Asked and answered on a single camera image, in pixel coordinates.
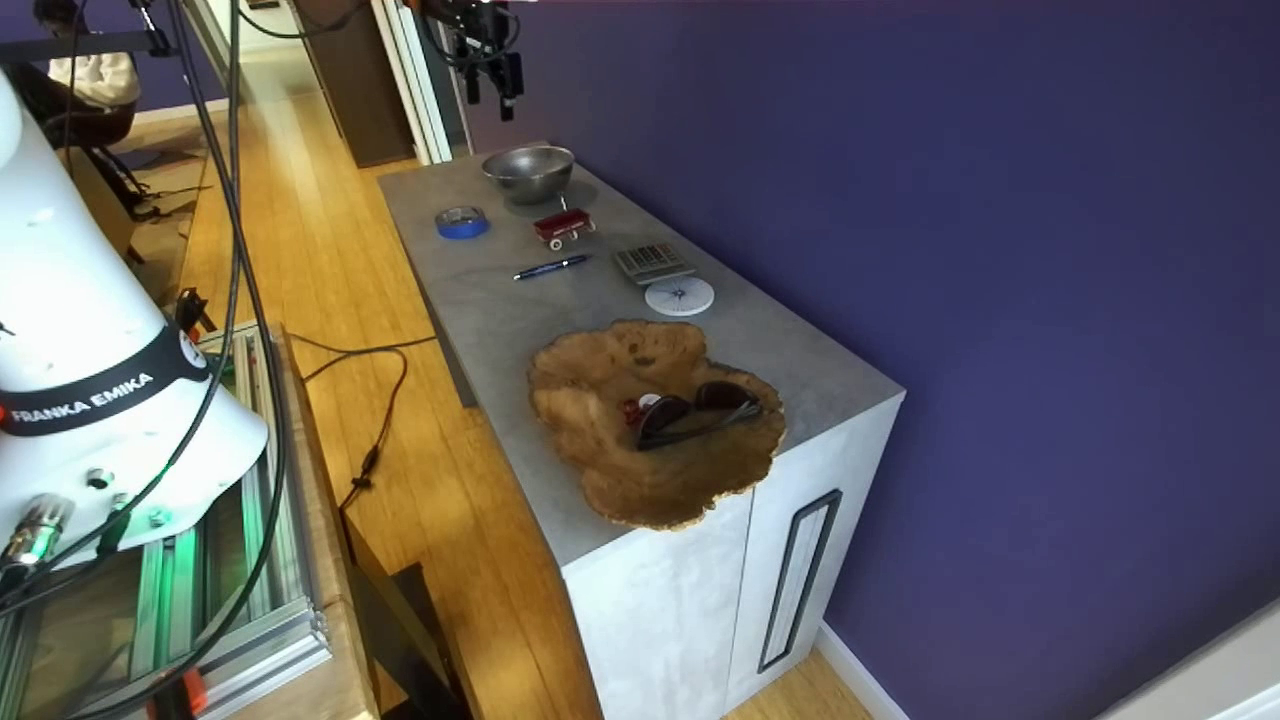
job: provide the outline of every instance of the wooden bowl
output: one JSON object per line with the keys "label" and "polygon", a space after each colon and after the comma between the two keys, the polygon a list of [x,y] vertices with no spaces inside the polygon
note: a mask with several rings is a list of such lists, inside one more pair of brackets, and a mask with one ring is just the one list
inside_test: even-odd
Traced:
{"label": "wooden bowl", "polygon": [[[637,400],[698,396],[727,380],[762,400],[762,412],[665,447],[637,447]],[[553,447],[577,470],[589,504],[641,529],[701,520],[718,496],[770,477],[783,438],[772,385],[707,362],[698,323],[614,323],[547,346],[530,367],[531,410]]]}

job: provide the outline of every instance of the blue wall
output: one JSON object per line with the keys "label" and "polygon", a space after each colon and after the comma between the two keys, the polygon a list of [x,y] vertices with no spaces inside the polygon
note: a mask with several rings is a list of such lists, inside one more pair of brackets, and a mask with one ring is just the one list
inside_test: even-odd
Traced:
{"label": "blue wall", "polygon": [[831,627],[1089,716],[1280,596],[1280,5],[523,8],[553,138],[909,385]]}
{"label": "blue wall", "polygon": [[[170,22],[170,0],[152,5],[155,26],[166,37],[178,39],[174,22]],[[88,28],[93,31],[143,31],[140,16],[131,14],[130,0],[88,0]],[[45,28],[34,22],[34,0],[0,0],[0,45],[3,39],[45,39]],[[210,102],[225,96],[210,55],[201,45],[190,45],[197,52],[201,68],[201,90]],[[140,109],[178,109],[193,104],[185,66],[178,55],[138,55],[138,75],[140,75]]]}

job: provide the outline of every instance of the wooden floor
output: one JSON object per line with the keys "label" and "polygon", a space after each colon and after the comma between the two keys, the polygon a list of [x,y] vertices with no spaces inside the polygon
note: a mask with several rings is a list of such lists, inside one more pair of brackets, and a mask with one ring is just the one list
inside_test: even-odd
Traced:
{"label": "wooden floor", "polygon": [[[270,323],[345,348],[427,341],[433,322],[378,188],[396,167],[360,171],[349,162],[300,52],[252,55],[245,74],[241,202]],[[185,288],[201,288],[221,317],[228,212],[216,188],[197,204]],[[329,362],[309,346],[292,353],[300,374]],[[380,431],[396,367],[391,358],[368,358],[309,385],[338,504]],[[461,410],[436,346],[407,348],[407,385],[371,481],[349,523],[383,574],[425,576],[480,716],[599,716],[559,574],[484,415]],[[809,659],[735,713],[790,716],[868,713],[823,659]]]}

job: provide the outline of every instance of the wire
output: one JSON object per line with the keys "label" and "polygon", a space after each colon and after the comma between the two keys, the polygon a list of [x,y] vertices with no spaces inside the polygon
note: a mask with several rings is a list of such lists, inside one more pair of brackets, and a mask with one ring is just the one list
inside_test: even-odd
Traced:
{"label": "wire", "polygon": [[[245,270],[245,266],[241,266],[241,255],[238,255],[238,260],[232,260],[232,279],[228,279],[228,308],[225,308],[225,317],[238,317],[241,270]],[[95,550],[95,559],[88,565],[88,574],[93,574],[104,555],[113,555],[113,552],[121,550],[121,535],[130,531],[131,511],[166,486],[170,470],[174,470],[174,463],[190,453],[190,444],[197,441],[197,431],[201,431],[201,424],[203,424],[203,415],[210,415],[210,410],[212,410],[212,396],[216,396],[216,387],[221,387],[216,377],[225,377],[228,362],[232,362],[228,353],[221,353],[221,358],[212,362],[212,367],[210,367],[212,380],[210,380],[210,387],[203,387],[203,396],[201,396],[201,404],[197,404],[185,438],[181,438],[178,447],[166,458],[161,474],[155,474],[131,500],[123,500],[121,507],[113,507],[101,529],[93,529],[93,531],[61,545],[61,552],[58,552],[52,559],[45,559],[45,565],[23,580],[21,596],[7,601],[7,604],[0,607],[0,618],[7,618],[7,613],[16,613],[16,607],[29,607],[29,604],[38,604],[38,601],[45,601],[45,596],[52,596],[52,591],[45,591],[39,586],[45,586],[61,565],[67,565],[73,555],[80,555],[93,542],[101,542],[101,550]]]}
{"label": "wire", "polygon": [[80,586],[85,576],[93,576],[95,568],[101,568],[101,559],[63,568],[63,574],[58,574],[58,576],[50,576],[50,580],[38,580],[38,576],[34,576],[34,580],[16,591],[16,601],[7,601],[7,604],[0,607],[0,625],[3,625],[7,618],[16,618],[16,613],[34,607],[34,604],[45,604],[45,601],[76,588],[76,586]]}
{"label": "wire", "polygon": [[[197,102],[197,118],[201,118],[201,131],[210,141],[210,158],[212,158],[212,167],[216,167],[216,180],[221,180],[221,197],[225,197],[225,207],[228,207],[228,221],[232,221],[232,279],[228,286],[241,286],[245,279],[245,291],[250,291],[250,303],[252,303],[252,322],[255,322],[255,332],[259,332],[259,348],[266,348],[266,366],[270,366],[270,396],[271,396],[271,415],[278,421],[288,421],[288,400],[286,400],[286,374],[279,374],[279,358],[271,353],[270,346],[270,317],[266,317],[266,297],[259,297],[259,286],[255,286],[255,272],[252,272],[252,255],[250,255],[250,239],[245,239],[245,215],[241,215],[241,26],[232,26],[228,31],[228,152],[210,119],[210,104],[203,104],[203,90],[201,90],[201,74],[197,74],[197,62],[193,62],[193,31],[185,26],[185,14],[181,14],[181,0],[170,0],[170,22],[174,22],[174,37],[178,37],[178,55],[185,66],[185,81],[193,90],[193,102]],[[232,308],[238,308],[238,297],[241,291],[228,291],[228,323],[225,323],[225,346],[221,346],[221,362],[228,362],[228,348],[232,348]],[[252,586],[259,580],[270,555],[271,555],[271,542],[278,542],[278,520],[279,520],[279,504],[286,504],[286,462],[292,458],[292,431],[271,431],[278,441],[278,489],[271,489],[271,500],[270,500],[270,520],[266,520],[266,545],[250,568],[250,576],[241,580],[238,596],[221,607],[221,618],[197,638],[193,652],[181,655],[178,664],[152,674],[147,680],[138,680],[104,699],[95,699],[93,708],[80,708],[76,716],[121,716],[130,708],[140,708],[143,699],[152,699],[161,689],[178,686],[190,667],[197,667],[221,642],[225,634],[238,625],[238,618],[245,613],[250,604],[250,591]]]}
{"label": "wire", "polygon": [[326,341],[311,341],[311,336],[297,336],[288,332],[297,346],[311,346],[311,348],[326,348],[326,353],[338,353],[334,362],[326,362],[319,367],[303,374],[303,385],[311,385],[316,377],[349,366],[349,362],[360,362],[360,358],[396,358],[401,362],[401,377],[391,385],[391,396],[383,404],[383,415],[380,415],[380,430],[360,462],[360,474],[353,477],[353,493],[338,504],[338,511],[345,516],[360,493],[371,493],[371,474],[383,458],[383,444],[389,444],[389,431],[391,431],[391,415],[396,415],[396,400],[401,400],[401,387],[407,380],[407,358],[403,348],[418,348],[418,346],[433,346],[436,336],[418,336],[418,341],[401,341],[401,346],[364,346],[364,348],[338,348],[338,346],[326,346]]}

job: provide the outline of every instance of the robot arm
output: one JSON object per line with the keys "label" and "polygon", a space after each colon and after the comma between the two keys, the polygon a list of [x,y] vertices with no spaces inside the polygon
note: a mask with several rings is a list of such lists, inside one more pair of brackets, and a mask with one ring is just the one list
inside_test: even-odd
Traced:
{"label": "robot arm", "polygon": [[138,286],[0,75],[0,576],[50,559],[58,531],[104,529],[121,500],[140,507],[118,550],[185,531],[266,444],[266,421]]}
{"label": "robot arm", "polygon": [[443,62],[463,75],[469,104],[480,104],[480,74],[496,90],[500,119],[514,119],[514,102],[523,96],[523,66],[517,52],[519,22],[509,0],[407,0],[422,22],[452,31]]}

